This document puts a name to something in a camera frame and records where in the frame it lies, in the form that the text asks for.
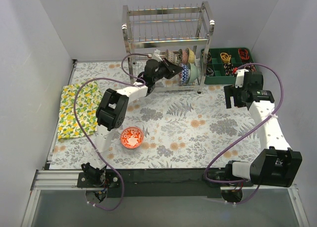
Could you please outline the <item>black leaf patterned bowl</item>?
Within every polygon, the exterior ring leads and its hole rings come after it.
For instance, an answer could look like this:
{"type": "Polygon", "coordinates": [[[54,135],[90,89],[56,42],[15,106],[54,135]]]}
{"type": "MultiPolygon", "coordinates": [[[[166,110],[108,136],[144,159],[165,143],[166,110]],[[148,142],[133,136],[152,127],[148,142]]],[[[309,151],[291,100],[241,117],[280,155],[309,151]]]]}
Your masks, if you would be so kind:
{"type": "Polygon", "coordinates": [[[180,66],[181,64],[188,63],[188,53],[186,50],[179,49],[176,54],[176,65],[180,66]]]}

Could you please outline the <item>mint green bowl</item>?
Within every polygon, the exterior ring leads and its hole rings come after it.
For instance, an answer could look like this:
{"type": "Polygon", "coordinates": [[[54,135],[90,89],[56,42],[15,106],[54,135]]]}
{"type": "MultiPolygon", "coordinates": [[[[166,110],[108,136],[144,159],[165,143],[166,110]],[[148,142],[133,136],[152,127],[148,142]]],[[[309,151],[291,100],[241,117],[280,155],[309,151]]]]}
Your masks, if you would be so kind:
{"type": "Polygon", "coordinates": [[[199,78],[200,76],[200,71],[199,69],[196,67],[195,64],[193,63],[188,63],[188,68],[190,69],[190,78],[188,83],[191,84],[193,83],[196,79],[199,78]]]}

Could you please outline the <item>orange geometric patterned bowl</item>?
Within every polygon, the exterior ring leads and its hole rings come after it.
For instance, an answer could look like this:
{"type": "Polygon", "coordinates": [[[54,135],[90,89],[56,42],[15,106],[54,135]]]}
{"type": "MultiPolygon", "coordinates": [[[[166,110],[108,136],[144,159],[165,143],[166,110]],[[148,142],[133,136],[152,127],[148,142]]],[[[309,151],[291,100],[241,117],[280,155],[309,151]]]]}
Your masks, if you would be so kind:
{"type": "Polygon", "coordinates": [[[181,64],[182,71],[178,74],[179,75],[179,83],[180,85],[185,85],[189,83],[191,71],[186,64],[181,64]]]}

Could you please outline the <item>yellow and teal patterned bowl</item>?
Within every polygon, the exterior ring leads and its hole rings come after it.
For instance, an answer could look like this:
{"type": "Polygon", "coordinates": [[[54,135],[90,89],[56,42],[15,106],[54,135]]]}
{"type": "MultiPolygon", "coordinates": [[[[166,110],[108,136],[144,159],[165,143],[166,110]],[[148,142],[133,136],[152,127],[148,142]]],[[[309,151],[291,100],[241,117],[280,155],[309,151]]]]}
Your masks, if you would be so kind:
{"type": "Polygon", "coordinates": [[[188,58],[187,62],[194,64],[195,63],[195,53],[190,48],[186,48],[185,52],[186,52],[187,58],[188,58]]]}

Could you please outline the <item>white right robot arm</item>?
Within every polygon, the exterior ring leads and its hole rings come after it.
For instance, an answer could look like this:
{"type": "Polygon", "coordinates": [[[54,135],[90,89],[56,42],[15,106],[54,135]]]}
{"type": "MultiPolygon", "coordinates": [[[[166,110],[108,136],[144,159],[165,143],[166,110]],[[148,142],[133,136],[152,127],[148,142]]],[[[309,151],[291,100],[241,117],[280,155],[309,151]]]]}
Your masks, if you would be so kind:
{"type": "Polygon", "coordinates": [[[252,162],[230,161],[224,180],[229,186],[246,179],[253,184],[290,187],[302,163],[302,155],[291,149],[273,115],[274,98],[271,91],[263,89],[262,73],[239,69],[236,75],[235,84],[224,87],[226,107],[247,108],[258,126],[262,151],[252,162]]]}

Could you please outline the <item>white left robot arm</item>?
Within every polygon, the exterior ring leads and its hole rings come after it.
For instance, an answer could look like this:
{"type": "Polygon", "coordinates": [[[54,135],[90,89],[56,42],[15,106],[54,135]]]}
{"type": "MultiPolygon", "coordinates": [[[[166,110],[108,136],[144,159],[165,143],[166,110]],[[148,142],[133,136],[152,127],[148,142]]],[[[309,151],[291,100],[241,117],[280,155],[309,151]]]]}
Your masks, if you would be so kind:
{"type": "Polygon", "coordinates": [[[182,70],[181,62],[172,63],[165,58],[161,61],[149,59],[144,71],[135,77],[135,83],[124,82],[126,87],[123,89],[106,90],[96,111],[96,142],[91,142],[96,154],[91,158],[90,163],[82,165],[86,180],[92,186],[101,187],[106,182],[106,172],[102,169],[112,166],[105,161],[101,152],[110,145],[113,131],[122,125],[128,104],[152,93],[157,81],[163,78],[171,79],[182,70]]]}

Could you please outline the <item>orange floral patterned bowl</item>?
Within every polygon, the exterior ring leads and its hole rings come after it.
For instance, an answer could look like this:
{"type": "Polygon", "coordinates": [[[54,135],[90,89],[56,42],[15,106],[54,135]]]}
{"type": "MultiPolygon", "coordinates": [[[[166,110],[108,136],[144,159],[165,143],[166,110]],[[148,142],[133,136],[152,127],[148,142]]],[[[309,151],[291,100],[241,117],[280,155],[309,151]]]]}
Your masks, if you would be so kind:
{"type": "Polygon", "coordinates": [[[144,140],[144,133],[139,127],[127,127],[120,136],[121,144],[127,149],[139,147],[144,140]]]}

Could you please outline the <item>small purple patterned bowl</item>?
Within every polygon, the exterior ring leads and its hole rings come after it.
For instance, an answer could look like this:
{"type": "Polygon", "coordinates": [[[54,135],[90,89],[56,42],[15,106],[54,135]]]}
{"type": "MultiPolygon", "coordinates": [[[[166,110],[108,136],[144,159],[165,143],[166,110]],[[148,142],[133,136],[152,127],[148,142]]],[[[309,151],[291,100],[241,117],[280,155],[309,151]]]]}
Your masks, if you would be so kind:
{"type": "Polygon", "coordinates": [[[177,65],[177,55],[172,50],[166,50],[164,57],[170,63],[177,65]]]}

